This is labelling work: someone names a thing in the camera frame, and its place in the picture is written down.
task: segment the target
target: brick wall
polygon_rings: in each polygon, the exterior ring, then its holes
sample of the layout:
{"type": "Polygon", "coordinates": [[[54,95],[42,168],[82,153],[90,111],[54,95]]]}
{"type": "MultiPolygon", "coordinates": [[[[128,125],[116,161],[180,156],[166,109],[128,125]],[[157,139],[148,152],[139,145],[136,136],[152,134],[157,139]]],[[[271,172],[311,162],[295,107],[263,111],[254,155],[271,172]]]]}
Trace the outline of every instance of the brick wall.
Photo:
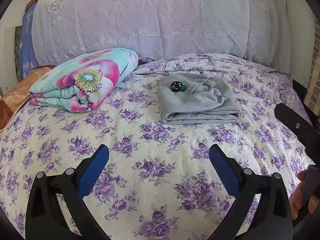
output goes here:
{"type": "Polygon", "coordinates": [[[320,24],[315,20],[315,44],[312,56],[311,75],[308,85],[308,92],[304,103],[316,115],[320,114],[320,24]]]}

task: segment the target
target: finger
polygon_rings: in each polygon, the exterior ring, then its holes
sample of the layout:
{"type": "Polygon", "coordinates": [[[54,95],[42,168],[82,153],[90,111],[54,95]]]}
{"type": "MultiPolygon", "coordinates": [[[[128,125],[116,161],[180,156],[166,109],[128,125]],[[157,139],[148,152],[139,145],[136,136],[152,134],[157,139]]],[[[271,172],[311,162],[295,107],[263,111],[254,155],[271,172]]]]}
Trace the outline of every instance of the finger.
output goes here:
{"type": "Polygon", "coordinates": [[[293,200],[292,200],[292,195],[289,198],[289,204],[290,204],[290,210],[291,210],[291,217],[292,219],[297,219],[298,215],[299,215],[299,210],[297,209],[296,205],[294,204],[293,200]]]}
{"type": "Polygon", "coordinates": [[[309,209],[310,214],[313,214],[313,212],[316,210],[319,202],[320,202],[320,199],[318,197],[316,197],[314,195],[312,195],[310,197],[309,204],[308,204],[308,209],[309,209]]]}
{"type": "Polygon", "coordinates": [[[297,188],[295,189],[295,191],[290,196],[298,210],[300,210],[303,205],[303,195],[302,195],[303,185],[304,185],[304,182],[300,182],[297,188]]]}
{"type": "Polygon", "coordinates": [[[300,181],[305,181],[308,170],[304,170],[298,173],[298,179],[300,181]]]}

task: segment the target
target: floral comforter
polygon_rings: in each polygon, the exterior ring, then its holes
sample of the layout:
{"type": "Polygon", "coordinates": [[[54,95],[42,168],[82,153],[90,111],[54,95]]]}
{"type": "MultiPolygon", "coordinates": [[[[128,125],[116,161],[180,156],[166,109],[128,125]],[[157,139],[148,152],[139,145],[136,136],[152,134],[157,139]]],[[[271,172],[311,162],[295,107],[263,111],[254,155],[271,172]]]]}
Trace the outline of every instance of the floral comforter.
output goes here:
{"type": "MultiPolygon", "coordinates": [[[[256,174],[281,173],[288,193],[311,163],[296,136],[275,118],[280,102],[307,118],[287,73],[223,54],[190,54],[138,66],[90,113],[27,104],[0,134],[0,206],[24,236],[36,173],[60,174],[105,144],[109,162],[84,202],[110,238],[206,239],[234,201],[209,161],[212,144],[256,174]],[[179,71],[223,78],[241,119],[160,123],[157,84],[179,71]]],[[[59,199],[70,229],[78,232],[59,199]]],[[[257,199],[242,230],[256,207],[257,199]]]]}

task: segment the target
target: green smiley face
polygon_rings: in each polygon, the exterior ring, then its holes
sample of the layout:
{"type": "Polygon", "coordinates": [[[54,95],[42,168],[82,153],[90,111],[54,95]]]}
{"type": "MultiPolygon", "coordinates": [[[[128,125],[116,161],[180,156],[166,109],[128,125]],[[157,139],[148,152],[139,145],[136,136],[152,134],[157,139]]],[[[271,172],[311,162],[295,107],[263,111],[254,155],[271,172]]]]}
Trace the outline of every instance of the green smiley face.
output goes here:
{"type": "Polygon", "coordinates": [[[184,92],[184,91],[187,90],[187,87],[186,87],[185,85],[182,85],[182,86],[180,87],[180,90],[181,90],[182,92],[184,92]]]}

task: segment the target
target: gray towel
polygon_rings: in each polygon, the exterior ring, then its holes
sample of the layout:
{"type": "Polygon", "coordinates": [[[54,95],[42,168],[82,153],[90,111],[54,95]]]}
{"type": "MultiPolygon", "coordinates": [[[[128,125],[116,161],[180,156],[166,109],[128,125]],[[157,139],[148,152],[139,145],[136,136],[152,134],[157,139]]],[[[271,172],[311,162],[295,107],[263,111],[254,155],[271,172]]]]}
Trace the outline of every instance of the gray towel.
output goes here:
{"type": "Polygon", "coordinates": [[[241,112],[230,99],[231,89],[219,77],[177,73],[160,80],[158,97],[164,124],[226,123],[240,118],[241,112]],[[171,85],[182,92],[173,92],[171,85]]]}

